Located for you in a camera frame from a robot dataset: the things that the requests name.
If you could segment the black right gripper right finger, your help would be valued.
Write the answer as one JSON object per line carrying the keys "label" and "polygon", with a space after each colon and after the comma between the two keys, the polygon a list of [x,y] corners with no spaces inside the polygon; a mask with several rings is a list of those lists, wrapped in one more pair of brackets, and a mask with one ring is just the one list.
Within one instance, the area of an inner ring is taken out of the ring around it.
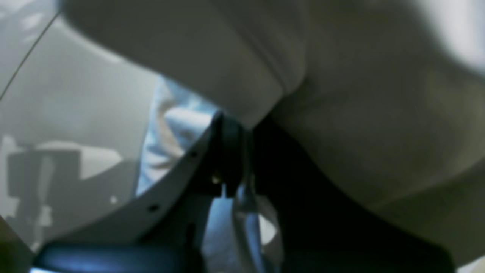
{"label": "black right gripper right finger", "polygon": [[442,247],[379,219],[338,189],[272,119],[253,132],[256,192],[277,211],[283,273],[453,273]]}

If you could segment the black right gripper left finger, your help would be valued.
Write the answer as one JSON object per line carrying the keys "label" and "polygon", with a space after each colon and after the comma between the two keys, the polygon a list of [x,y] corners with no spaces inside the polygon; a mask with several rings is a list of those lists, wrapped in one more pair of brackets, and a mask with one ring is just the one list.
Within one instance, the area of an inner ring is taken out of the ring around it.
{"label": "black right gripper left finger", "polygon": [[211,206],[241,178],[244,128],[217,113],[156,185],[120,209],[51,240],[34,273],[207,273],[202,248]]}

